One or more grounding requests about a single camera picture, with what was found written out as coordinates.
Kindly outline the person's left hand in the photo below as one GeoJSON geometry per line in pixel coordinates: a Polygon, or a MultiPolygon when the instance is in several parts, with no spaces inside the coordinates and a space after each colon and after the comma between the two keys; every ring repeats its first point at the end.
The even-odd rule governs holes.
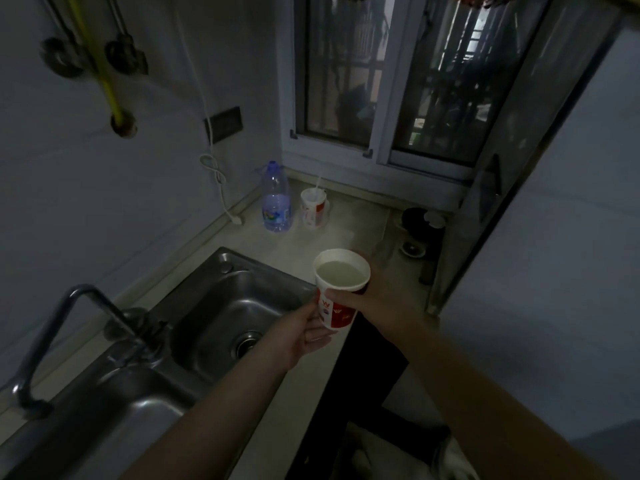
{"type": "Polygon", "coordinates": [[[304,355],[328,345],[336,331],[324,326],[301,326],[298,309],[281,316],[258,344],[259,355],[279,371],[290,371],[304,355]]]}

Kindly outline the person's right hand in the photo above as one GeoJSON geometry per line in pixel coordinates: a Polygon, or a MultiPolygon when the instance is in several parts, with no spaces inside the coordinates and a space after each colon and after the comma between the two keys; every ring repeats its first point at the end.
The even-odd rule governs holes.
{"type": "Polygon", "coordinates": [[[352,308],[361,313],[393,345],[400,346],[411,332],[418,329],[422,315],[409,298],[391,286],[375,267],[371,270],[365,295],[369,298],[369,306],[352,308]]]}

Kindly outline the red and white paper cup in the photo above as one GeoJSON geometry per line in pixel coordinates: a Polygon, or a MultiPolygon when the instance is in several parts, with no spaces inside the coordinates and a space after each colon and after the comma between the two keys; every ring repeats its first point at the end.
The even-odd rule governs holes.
{"type": "Polygon", "coordinates": [[[327,297],[327,290],[363,294],[371,278],[368,261],[352,250],[324,250],[313,262],[316,283],[315,302],[325,328],[341,330],[353,322],[357,310],[327,297]]]}

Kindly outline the person's left forearm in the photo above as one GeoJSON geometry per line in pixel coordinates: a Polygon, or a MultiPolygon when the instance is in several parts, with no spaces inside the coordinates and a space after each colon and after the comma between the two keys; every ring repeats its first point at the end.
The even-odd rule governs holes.
{"type": "Polygon", "coordinates": [[[262,339],[118,480],[226,480],[303,348],[262,339]]]}

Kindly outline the person's right forearm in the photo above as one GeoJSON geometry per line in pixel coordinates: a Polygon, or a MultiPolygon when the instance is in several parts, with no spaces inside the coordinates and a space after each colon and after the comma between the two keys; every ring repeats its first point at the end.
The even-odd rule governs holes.
{"type": "Polygon", "coordinates": [[[481,480],[613,480],[425,323],[394,343],[481,480]]]}

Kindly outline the paper cup with straw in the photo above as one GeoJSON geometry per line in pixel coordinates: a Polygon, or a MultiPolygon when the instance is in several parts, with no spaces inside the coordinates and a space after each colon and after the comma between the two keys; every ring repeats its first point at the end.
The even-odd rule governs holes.
{"type": "Polygon", "coordinates": [[[313,187],[301,192],[301,219],[305,227],[317,230],[323,227],[330,212],[330,201],[325,189],[320,188],[322,175],[317,177],[313,187]]]}

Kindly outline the black round container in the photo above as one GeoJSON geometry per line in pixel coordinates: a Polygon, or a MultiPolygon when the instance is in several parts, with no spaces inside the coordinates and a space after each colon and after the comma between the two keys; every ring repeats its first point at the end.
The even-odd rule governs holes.
{"type": "Polygon", "coordinates": [[[438,212],[421,207],[405,209],[401,225],[410,236],[411,247],[425,249],[428,253],[441,251],[446,220],[438,212]]]}

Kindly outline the clear plastic water bottle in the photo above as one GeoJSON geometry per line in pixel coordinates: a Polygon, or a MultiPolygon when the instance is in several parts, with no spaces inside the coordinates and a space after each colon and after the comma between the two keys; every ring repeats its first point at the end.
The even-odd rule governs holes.
{"type": "Polygon", "coordinates": [[[288,176],[277,161],[268,161],[260,169],[261,215],[264,227],[273,233],[291,228],[292,205],[288,176]]]}

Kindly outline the stainless steel sink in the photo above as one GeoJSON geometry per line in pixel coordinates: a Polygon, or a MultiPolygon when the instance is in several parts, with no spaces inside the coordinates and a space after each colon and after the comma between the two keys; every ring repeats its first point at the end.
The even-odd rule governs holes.
{"type": "Polygon", "coordinates": [[[0,480],[116,480],[314,286],[219,248],[158,303],[151,362],[122,340],[0,445],[0,480]]]}

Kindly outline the sliding window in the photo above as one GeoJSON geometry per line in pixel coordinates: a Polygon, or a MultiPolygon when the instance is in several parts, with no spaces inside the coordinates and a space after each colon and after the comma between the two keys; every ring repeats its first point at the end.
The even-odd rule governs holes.
{"type": "Polygon", "coordinates": [[[289,152],[462,184],[552,0],[281,0],[289,152]]]}

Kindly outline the metal faucet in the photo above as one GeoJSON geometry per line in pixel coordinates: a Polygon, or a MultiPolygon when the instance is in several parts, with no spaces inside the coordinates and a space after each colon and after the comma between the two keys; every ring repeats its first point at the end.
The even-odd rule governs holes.
{"type": "Polygon", "coordinates": [[[52,402],[37,399],[33,395],[36,372],[41,364],[47,361],[51,349],[54,350],[52,366],[56,367],[57,363],[64,362],[95,336],[100,324],[116,329],[116,338],[111,341],[132,342],[134,352],[142,355],[144,360],[155,362],[160,356],[163,345],[159,335],[163,327],[154,324],[148,318],[148,311],[144,308],[123,310],[95,285],[78,284],[64,293],[24,355],[18,370],[7,383],[11,405],[20,413],[22,419],[42,420],[52,414],[52,402]],[[68,338],[58,339],[60,331],[81,298],[87,298],[100,311],[100,318],[92,319],[89,324],[68,338]]]}

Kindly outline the black wall socket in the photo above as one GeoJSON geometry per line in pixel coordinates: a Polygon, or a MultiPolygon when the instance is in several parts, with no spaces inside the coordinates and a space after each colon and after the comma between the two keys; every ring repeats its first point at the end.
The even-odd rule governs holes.
{"type": "Polygon", "coordinates": [[[241,108],[238,105],[204,118],[203,121],[209,144],[217,144],[244,129],[241,108]]]}

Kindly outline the metal wall valve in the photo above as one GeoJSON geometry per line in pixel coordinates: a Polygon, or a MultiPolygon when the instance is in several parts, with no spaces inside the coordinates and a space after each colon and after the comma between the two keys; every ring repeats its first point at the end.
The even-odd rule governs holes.
{"type": "Polygon", "coordinates": [[[104,51],[109,64],[119,73],[148,75],[148,62],[130,34],[117,0],[106,0],[116,26],[116,39],[105,45],[104,51]]]}
{"type": "Polygon", "coordinates": [[[69,28],[54,0],[40,0],[57,32],[40,43],[40,56],[44,64],[65,79],[78,79],[84,75],[86,60],[84,49],[69,28]]]}

